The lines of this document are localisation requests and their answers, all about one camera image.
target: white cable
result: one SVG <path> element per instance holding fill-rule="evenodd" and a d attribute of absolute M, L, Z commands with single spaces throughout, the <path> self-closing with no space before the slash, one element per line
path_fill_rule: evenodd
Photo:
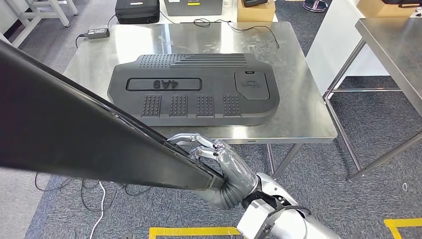
<path fill-rule="evenodd" d="M 103 185 L 101 184 L 101 181 L 99 181 L 101 189 L 103 190 L 103 199 L 101 200 L 101 217 L 98 219 L 97 223 L 95 223 L 92 231 L 91 231 L 91 235 L 90 235 L 90 239 L 92 239 L 92 236 L 94 234 L 95 228 L 97 227 L 98 223 L 100 223 L 101 219 L 103 219 L 104 216 L 104 199 L 106 198 L 106 190 L 103 187 Z"/>

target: robotic hand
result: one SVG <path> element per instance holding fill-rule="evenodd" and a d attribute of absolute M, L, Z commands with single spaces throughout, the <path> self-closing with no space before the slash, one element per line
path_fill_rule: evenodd
<path fill-rule="evenodd" d="M 219 190 L 208 189 L 195 191 L 207 202 L 221 209 L 230 209 L 238 205 L 258 185 L 258 178 L 249 166 L 237 155 L 236 152 L 221 140 L 210 139 L 198 133 L 180 133 L 167 140 L 169 143 L 198 142 L 201 146 L 190 152 L 190 157 L 201 163 L 200 158 L 216 160 L 226 179 L 223 188 Z"/>
<path fill-rule="evenodd" d="M 169 143 L 180 141 L 201 144 L 191 151 L 192 159 L 200 162 L 201 157 L 210 158 L 220 164 L 226 178 L 224 187 L 196 194 L 222 209 L 242 203 L 246 212 L 236 228 L 246 239 L 263 239 L 269 233 L 277 239 L 339 239 L 271 177 L 255 175 L 228 144 L 197 133 L 181 133 L 168 139 Z"/>

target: black container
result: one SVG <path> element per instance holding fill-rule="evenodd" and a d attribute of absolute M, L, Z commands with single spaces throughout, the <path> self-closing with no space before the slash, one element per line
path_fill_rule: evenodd
<path fill-rule="evenodd" d="M 422 4 L 422 0 L 381 0 L 385 4 L 399 4 L 402 7 L 403 4 L 415 4 L 411 7 L 418 7 L 419 4 Z"/>
<path fill-rule="evenodd" d="M 116 17 L 120 24 L 148 24 L 160 20 L 159 0 L 117 0 Z"/>

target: cardboard box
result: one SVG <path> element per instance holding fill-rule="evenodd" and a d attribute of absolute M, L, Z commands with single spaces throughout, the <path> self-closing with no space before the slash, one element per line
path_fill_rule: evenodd
<path fill-rule="evenodd" d="M 415 8 L 401 8 L 397 4 L 385 4 L 381 0 L 360 0 L 357 8 L 365 17 L 409 17 Z"/>
<path fill-rule="evenodd" d="M 272 22 L 275 11 L 274 0 L 251 7 L 245 7 L 242 0 L 237 0 L 237 22 Z"/>

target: yellow floor tape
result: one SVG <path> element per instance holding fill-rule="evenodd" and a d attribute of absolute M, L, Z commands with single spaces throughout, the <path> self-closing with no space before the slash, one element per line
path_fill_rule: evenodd
<path fill-rule="evenodd" d="M 384 224 L 390 229 L 394 239 L 402 239 L 397 228 L 422 227 L 422 218 L 385 219 Z"/>
<path fill-rule="evenodd" d="M 181 237 L 181 236 L 229 236 L 240 235 L 233 227 L 218 228 L 149 228 L 148 239 L 156 239 L 157 236 Z"/>

